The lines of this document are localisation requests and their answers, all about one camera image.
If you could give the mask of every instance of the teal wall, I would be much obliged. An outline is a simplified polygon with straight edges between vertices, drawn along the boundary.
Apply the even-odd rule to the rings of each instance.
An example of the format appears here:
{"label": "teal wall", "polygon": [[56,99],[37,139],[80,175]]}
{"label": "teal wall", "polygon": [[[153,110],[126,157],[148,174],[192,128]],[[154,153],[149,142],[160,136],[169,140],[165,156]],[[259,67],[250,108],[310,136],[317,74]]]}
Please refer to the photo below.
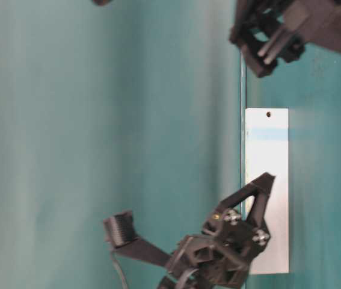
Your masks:
{"label": "teal wall", "polygon": [[103,218],[171,251],[239,188],[233,4],[0,0],[0,289],[120,288]]}
{"label": "teal wall", "polygon": [[257,79],[249,107],[289,108],[290,270],[247,289],[341,288],[341,55],[308,46],[299,62]]}

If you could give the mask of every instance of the black 3d-printed part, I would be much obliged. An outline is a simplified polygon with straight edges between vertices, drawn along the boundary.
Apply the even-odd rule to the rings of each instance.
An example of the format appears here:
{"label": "black 3d-printed part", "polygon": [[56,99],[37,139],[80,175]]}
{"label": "black 3d-printed part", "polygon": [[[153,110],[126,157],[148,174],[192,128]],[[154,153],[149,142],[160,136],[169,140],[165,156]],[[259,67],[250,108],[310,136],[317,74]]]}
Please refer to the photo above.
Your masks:
{"label": "black 3d-printed part", "polygon": [[[215,285],[240,289],[251,262],[271,238],[264,215],[273,182],[274,177],[264,173],[224,199],[204,222],[202,234],[187,235],[171,255],[135,233],[131,211],[104,221],[108,241],[115,253],[165,267],[169,276],[158,289],[212,289]],[[235,207],[250,196],[254,202],[243,220]]]}

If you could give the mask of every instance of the cable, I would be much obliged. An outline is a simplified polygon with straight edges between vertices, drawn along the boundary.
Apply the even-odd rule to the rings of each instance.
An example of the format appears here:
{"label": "cable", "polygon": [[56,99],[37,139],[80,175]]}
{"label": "cable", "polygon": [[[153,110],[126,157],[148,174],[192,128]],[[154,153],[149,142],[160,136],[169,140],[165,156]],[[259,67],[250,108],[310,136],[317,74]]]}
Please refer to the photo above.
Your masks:
{"label": "cable", "polygon": [[122,288],[129,289],[129,284],[127,283],[126,275],[123,273],[121,265],[116,259],[116,257],[114,256],[114,252],[112,250],[110,250],[110,258],[111,258],[112,265],[114,266],[115,270],[117,271],[120,277]]}

